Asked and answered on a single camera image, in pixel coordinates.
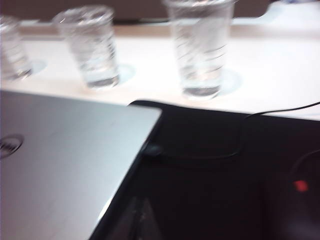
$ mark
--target glass of water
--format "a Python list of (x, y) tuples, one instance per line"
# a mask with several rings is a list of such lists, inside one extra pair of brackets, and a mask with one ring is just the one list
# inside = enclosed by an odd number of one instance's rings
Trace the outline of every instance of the glass of water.
[(31, 63), (21, 43), (19, 21), (0, 15), (1, 79), (22, 79), (32, 73)]
[(183, 93), (211, 99), (220, 90), (235, 0), (164, 0)]
[(85, 5), (60, 12), (53, 23), (69, 43), (88, 88), (110, 88), (119, 81), (115, 59), (114, 11)]

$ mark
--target black mouse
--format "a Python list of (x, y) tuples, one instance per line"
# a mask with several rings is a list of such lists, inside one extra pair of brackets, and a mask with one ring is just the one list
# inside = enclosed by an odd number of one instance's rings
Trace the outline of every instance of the black mouse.
[(268, 240), (320, 240), (320, 179), (278, 173), (264, 184)]

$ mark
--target white table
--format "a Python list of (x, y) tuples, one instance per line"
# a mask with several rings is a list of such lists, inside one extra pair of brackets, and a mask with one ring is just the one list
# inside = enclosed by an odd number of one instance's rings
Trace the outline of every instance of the white table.
[[(221, 94), (207, 101), (182, 96), (170, 26), (115, 26), (122, 81), (104, 92), (87, 90), (67, 44), (49, 24), (24, 24), (34, 74), (2, 81), (26, 93), (127, 105), (152, 100), (191, 108), (253, 113), (320, 101), (320, 2), (274, 2), (258, 18), (233, 21)], [(320, 120), (320, 106), (278, 115)]]

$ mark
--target black mouse pad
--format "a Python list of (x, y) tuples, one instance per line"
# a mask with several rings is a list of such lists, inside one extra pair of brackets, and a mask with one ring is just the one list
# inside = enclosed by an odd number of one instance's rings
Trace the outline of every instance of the black mouse pad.
[[(178, 107), (151, 101), (132, 104), (160, 108), (151, 143), (172, 155), (216, 156), (239, 145), (242, 113)], [(262, 182), (273, 172), (288, 172), (297, 158), (320, 148), (320, 121), (255, 116), (244, 125), (243, 151), (225, 160), (185, 160), (145, 156), (117, 209), (135, 196), (148, 198), (167, 240), (265, 239)], [(306, 162), (301, 171), (320, 169)]]

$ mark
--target laptop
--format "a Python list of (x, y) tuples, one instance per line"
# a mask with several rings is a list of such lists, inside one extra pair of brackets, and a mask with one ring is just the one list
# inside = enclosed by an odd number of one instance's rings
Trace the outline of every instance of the laptop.
[(1, 240), (87, 240), (161, 110), (0, 92)]

